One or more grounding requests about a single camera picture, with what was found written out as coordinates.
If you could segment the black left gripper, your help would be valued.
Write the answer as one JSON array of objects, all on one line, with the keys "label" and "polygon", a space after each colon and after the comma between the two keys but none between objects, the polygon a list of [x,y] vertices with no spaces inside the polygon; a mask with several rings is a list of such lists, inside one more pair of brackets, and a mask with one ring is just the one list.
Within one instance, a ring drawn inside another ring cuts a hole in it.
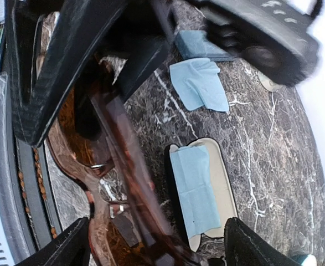
[{"label": "black left gripper", "polygon": [[[74,81],[126,1],[7,1],[6,43],[15,136],[43,143]],[[39,19],[59,12],[44,58],[35,72]]]}]

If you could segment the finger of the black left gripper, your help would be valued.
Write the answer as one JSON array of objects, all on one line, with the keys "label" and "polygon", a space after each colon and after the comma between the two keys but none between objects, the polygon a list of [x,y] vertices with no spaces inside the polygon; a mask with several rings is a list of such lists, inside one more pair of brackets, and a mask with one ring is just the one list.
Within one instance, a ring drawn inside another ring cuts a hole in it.
[{"label": "finger of the black left gripper", "polygon": [[165,37],[145,35],[133,40],[133,50],[117,77],[120,97],[126,102],[165,61],[171,45]]}]

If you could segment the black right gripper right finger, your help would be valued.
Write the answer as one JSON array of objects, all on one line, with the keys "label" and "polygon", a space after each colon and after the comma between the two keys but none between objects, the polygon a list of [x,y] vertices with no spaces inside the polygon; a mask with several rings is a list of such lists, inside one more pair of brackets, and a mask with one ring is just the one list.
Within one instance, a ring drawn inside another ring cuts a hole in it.
[{"label": "black right gripper right finger", "polygon": [[224,229],[227,265],[299,265],[270,246],[238,217],[229,218]]}]

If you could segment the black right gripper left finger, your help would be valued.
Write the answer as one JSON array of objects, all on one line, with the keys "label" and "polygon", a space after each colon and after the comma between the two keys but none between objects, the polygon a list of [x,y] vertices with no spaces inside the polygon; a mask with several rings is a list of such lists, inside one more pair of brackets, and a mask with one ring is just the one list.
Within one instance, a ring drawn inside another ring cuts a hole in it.
[{"label": "black right gripper left finger", "polygon": [[87,217],[77,219],[43,249],[17,266],[88,266],[91,254],[88,230],[89,219]]}]

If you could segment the light blue cleaning cloth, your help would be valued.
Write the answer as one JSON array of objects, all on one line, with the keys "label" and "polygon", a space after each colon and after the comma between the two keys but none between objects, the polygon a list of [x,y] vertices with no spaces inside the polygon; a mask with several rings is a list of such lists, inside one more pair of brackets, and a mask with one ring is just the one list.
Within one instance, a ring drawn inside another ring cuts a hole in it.
[{"label": "light blue cleaning cloth", "polygon": [[209,58],[194,58],[169,66],[171,83],[189,111],[205,107],[228,112],[229,104],[218,74],[220,68]]},{"label": "light blue cleaning cloth", "polygon": [[210,179],[210,157],[206,146],[180,147],[170,153],[169,159],[187,238],[220,228],[221,222]]}]

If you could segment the black hard glasses case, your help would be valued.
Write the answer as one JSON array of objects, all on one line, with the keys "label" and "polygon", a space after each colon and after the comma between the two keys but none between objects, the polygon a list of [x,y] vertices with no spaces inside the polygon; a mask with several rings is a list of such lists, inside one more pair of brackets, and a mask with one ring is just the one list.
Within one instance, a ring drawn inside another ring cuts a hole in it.
[{"label": "black hard glasses case", "polygon": [[218,142],[204,137],[187,146],[170,144],[164,168],[181,240],[195,252],[202,235],[222,238],[226,221],[238,212]]}]

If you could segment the brown tortoiseshell sunglasses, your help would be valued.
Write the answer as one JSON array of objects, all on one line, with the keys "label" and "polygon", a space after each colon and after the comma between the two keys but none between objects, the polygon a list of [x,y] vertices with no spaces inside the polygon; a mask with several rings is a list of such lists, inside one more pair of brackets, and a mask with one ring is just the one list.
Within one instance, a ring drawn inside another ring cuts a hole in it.
[{"label": "brown tortoiseshell sunglasses", "polygon": [[96,265],[207,265],[160,208],[114,76],[111,63],[91,57],[47,137],[55,163],[87,197],[91,255]]}]

